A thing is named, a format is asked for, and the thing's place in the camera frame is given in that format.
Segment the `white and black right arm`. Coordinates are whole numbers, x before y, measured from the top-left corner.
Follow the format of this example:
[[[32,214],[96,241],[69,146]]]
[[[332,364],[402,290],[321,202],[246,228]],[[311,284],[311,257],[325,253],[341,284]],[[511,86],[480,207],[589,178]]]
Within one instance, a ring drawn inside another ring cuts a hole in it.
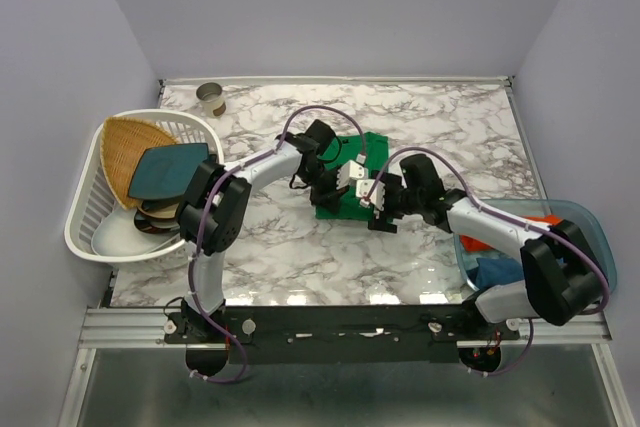
[[[479,200],[467,185],[446,188],[424,153],[405,157],[401,175],[385,169],[360,181],[358,196],[382,220],[418,215],[450,234],[476,239],[519,262],[522,279],[485,288],[460,314],[460,326],[480,339],[512,318],[541,318],[563,326],[579,315],[600,313],[609,281],[580,227],[517,216]]]

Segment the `green t shirt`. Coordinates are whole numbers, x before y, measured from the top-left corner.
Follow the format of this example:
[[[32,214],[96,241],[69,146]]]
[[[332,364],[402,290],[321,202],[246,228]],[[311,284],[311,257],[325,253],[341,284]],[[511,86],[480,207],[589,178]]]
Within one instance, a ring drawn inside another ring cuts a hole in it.
[[[365,132],[364,137],[367,155],[365,167],[370,172],[379,170],[389,158],[388,138],[374,132]],[[332,141],[321,159],[328,169],[332,169],[349,160],[355,160],[361,149],[362,141],[359,135],[339,136]],[[318,220],[368,222],[372,217],[372,209],[362,207],[352,189],[340,198],[339,210],[336,213],[321,206],[315,208],[315,218]]]

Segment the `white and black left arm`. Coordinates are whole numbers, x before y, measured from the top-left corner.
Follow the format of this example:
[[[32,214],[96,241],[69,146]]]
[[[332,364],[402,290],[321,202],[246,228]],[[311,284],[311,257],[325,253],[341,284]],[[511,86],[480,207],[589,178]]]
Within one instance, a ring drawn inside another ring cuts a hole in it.
[[[214,340],[222,327],[216,312],[224,304],[222,276],[225,251],[243,225],[251,195],[287,178],[310,190],[310,202],[339,211],[346,186],[338,186],[338,168],[322,159],[336,138],[316,120],[303,133],[281,134],[266,149],[229,164],[206,160],[196,169],[177,209],[183,240],[195,245],[188,267],[186,301],[194,311],[187,329],[201,342]]]

